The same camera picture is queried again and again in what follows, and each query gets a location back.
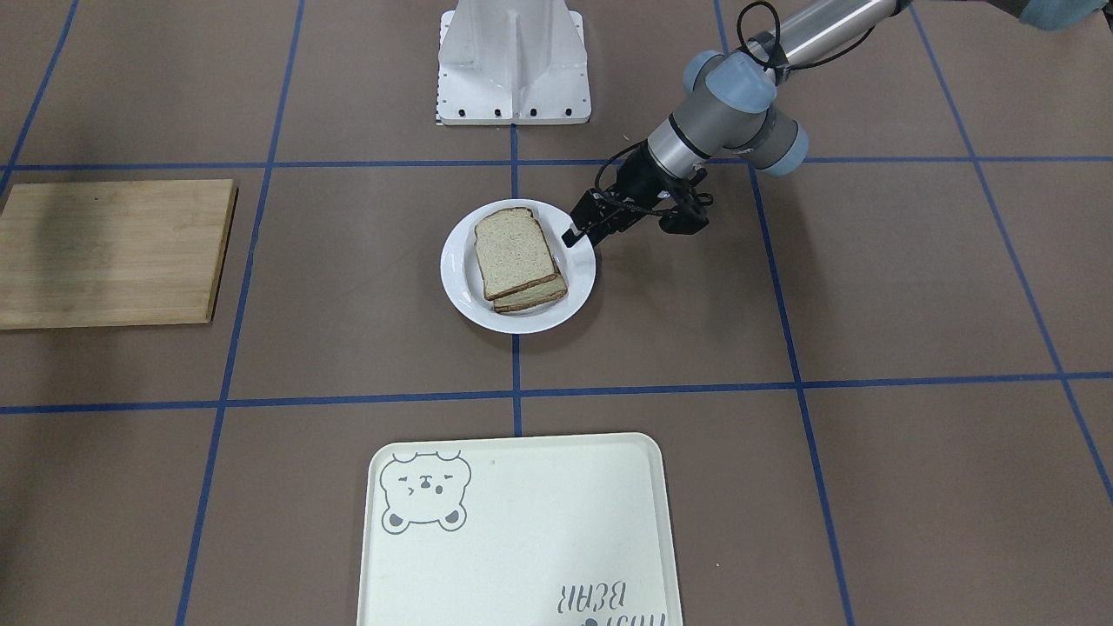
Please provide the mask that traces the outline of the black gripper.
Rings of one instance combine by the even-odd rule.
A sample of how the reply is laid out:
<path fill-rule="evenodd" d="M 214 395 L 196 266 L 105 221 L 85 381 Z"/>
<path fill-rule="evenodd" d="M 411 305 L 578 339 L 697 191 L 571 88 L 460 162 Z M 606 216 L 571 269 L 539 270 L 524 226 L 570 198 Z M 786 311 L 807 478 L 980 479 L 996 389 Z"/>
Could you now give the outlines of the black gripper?
<path fill-rule="evenodd" d="M 696 189 L 706 177 L 702 165 L 674 176 L 656 162 L 647 143 L 631 145 L 595 172 L 595 189 L 577 202 L 562 243 L 571 250 L 587 239 L 593 247 L 647 217 L 654 217 L 667 234 L 693 235 L 710 223 L 713 196 Z"/>

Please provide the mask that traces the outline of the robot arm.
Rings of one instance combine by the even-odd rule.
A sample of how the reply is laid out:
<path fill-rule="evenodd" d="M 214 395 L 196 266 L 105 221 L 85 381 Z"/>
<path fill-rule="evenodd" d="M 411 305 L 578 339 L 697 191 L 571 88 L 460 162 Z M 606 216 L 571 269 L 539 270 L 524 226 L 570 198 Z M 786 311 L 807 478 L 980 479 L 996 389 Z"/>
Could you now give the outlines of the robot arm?
<path fill-rule="evenodd" d="M 908 9 L 906 1 L 812 1 L 784 17 L 769 1 L 740 11 L 769 12 L 759 33 L 736 28 L 729 52 L 695 56 L 683 74 L 684 100 L 644 140 L 613 155 L 615 182 L 595 180 L 571 211 L 562 244 L 598 245 L 653 217 L 660 229 L 692 235 L 710 222 L 711 194 L 700 193 L 705 163 L 731 153 L 756 172 L 784 176 L 802 165 L 810 138 L 776 106 L 780 84 L 843 58 L 878 25 Z"/>

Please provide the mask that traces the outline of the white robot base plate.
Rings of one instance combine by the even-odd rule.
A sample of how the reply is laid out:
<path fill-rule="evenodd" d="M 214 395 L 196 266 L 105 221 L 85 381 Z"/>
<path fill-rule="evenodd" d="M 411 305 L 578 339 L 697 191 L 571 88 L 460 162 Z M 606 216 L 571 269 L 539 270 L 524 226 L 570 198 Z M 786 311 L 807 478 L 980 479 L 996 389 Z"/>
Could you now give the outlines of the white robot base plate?
<path fill-rule="evenodd" d="M 437 123 L 590 120 L 584 20 L 564 1 L 460 1 L 439 35 Z"/>

